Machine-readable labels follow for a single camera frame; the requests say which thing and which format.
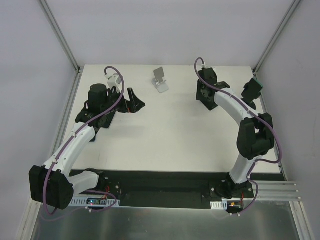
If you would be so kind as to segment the black folding phone stand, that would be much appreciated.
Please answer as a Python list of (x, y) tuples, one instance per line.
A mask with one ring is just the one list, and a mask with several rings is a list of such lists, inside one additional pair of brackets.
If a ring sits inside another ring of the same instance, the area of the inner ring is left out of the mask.
[(196, 100), (200, 101), (209, 111), (218, 107), (215, 102), (215, 91), (200, 79), (197, 81)]

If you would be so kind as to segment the black round phone stand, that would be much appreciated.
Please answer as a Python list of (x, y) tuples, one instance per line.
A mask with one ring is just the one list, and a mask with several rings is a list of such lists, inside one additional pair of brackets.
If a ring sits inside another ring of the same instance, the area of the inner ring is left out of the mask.
[(249, 86), (248, 84), (243, 87), (243, 91), (241, 93), (242, 100), (254, 110), (257, 109), (256, 104), (254, 103), (255, 95), (256, 90), (254, 89), (254, 87)]

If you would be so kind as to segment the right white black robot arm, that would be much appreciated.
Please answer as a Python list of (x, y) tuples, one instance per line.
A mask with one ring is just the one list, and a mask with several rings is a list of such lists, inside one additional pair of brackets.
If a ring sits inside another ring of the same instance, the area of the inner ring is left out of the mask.
[(220, 107), (238, 125), (237, 160), (226, 179), (216, 187), (216, 193), (227, 199), (237, 197), (249, 183), (257, 162), (275, 146), (273, 119), (268, 113), (259, 113), (252, 103), (239, 98), (230, 85), (218, 82), (212, 68), (197, 70), (196, 100), (208, 110)]

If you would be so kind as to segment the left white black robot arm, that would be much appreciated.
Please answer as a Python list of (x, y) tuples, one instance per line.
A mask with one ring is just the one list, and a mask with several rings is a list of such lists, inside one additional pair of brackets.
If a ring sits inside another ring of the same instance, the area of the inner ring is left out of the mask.
[(116, 90), (97, 83), (89, 88), (88, 99), (77, 115), (67, 140), (42, 166), (29, 171), (32, 200), (64, 210), (75, 195), (92, 191), (99, 195), (106, 188), (106, 174), (87, 168), (70, 176), (74, 163), (88, 143), (94, 142), (100, 129), (108, 129), (116, 113), (135, 114), (146, 106), (134, 93), (127, 90), (129, 99)]

